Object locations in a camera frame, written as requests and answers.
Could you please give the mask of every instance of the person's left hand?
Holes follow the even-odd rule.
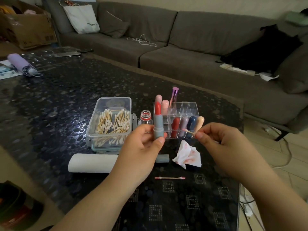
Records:
[[[167,133],[154,141],[153,125],[138,126],[124,141],[118,159],[110,172],[122,186],[135,190],[150,174],[164,145]]]

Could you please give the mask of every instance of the beige wall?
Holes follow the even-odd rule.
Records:
[[[308,8],[308,0],[97,0],[156,6],[173,10],[208,11],[280,18],[287,11]]]

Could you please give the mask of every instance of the glossy black tabletop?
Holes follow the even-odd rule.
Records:
[[[65,51],[72,48],[22,55],[42,77],[0,80],[0,144],[65,213],[107,176],[67,170],[75,153],[94,154],[85,138],[100,97],[128,96],[139,116],[144,109],[152,110],[157,94],[170,99],[177,86],[178,101],[196,102],[205,123],[221,122],[243,131],[241,101],[100,57],[53,57]],[[180,142],[167,140],[161,154],[173,159]],[[225,175],[196,140],[187,142],[201,153],[202,167],[155,164],[125,204],[114,230],[237,230],[239,183]]]

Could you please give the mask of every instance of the bottle neck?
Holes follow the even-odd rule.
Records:
[[[142,121],[149,121],[152,119],[151,112],[149,110],[143,110],[140,114],[140,119]]]

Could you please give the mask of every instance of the gray sofa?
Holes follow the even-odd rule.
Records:
[[[77,34],[56,0],[43,0],[43,4],[62,46],[92,48],[100,56],[244,100],[246,116],[279,128],[283,135],[308,126],[307,27],[253,16],[92,3],[98,19],[107,10],[130,23],[125,35],[114,39],[101,33]],[[261,37],[260,27],[276,23],[281,31],[299,35],[304,42],[280,65],[278,79],[265,82],[258,76],[221,69],[215,62]],[[142,34],[157,47],[126,40]]]

